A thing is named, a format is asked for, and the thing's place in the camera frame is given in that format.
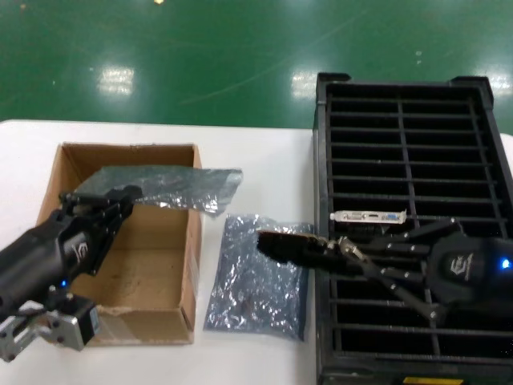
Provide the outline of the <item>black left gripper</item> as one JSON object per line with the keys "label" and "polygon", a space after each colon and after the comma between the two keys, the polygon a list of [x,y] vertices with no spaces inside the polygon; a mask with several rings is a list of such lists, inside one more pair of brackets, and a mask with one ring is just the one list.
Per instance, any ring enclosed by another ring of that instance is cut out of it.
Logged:
{"label": "black left gripper", "polygon": [[28,301],[44,303],[50,286],[63,288],[84,273],[95,276],[142,195],[135,185],[103,195],[61,192],[66,215],[52,212],[1,251],[1,317],[18,315]]}

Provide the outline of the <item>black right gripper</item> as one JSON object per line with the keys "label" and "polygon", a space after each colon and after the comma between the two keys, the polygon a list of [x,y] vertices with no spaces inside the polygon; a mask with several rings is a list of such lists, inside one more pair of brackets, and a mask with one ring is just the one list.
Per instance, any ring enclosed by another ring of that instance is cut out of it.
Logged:
{"label": "black right gripper", "polygon": [[[455,218],[422,225],[395,235],[357,242],[347,236],[321,241],[328,271],[380,285],[429,321],[439,321],[443,307],[411,292],[425,284],[446,306],[512,306],[512,240],[468,237]],[[428,257],[426,276],[393,264],[401,258]]]}

